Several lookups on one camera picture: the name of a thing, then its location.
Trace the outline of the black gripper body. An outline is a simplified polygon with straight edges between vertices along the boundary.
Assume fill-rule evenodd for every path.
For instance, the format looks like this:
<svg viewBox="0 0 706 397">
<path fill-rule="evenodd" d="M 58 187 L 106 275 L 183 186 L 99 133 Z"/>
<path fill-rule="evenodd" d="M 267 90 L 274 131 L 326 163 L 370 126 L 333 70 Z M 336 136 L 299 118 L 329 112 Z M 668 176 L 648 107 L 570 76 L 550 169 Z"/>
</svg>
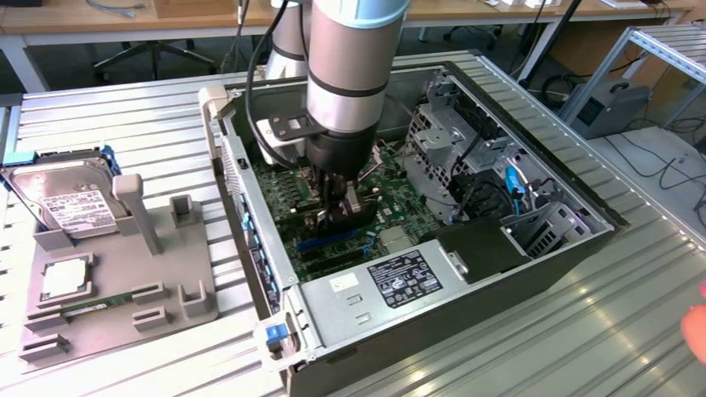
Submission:
<svg viewBox="0 0 706 397">
<path fill-rule="evenodd" d="M 306 143 L 310 164 L 328 174 L 357 179 L 372 157 L 377 130 L 369 127 L 360 132 L 325 132 L 310 136 Z"/>
</svg>

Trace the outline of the person's hand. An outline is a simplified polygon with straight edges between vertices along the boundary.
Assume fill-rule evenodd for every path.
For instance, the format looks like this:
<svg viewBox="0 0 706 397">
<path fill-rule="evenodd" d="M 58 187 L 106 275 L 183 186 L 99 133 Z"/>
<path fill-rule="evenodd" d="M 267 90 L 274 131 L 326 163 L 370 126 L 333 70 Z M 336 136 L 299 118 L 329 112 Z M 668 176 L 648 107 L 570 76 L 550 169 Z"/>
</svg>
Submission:
<svg viewBox="0 0 706 397">
<path fill-rule="evenodd" d="M 706 362 L 705 283 L 700 285 L 703 302 L 692 305 L 681 318 L 681 333 L 687 345 L 701 364 Z"/>
</svg>

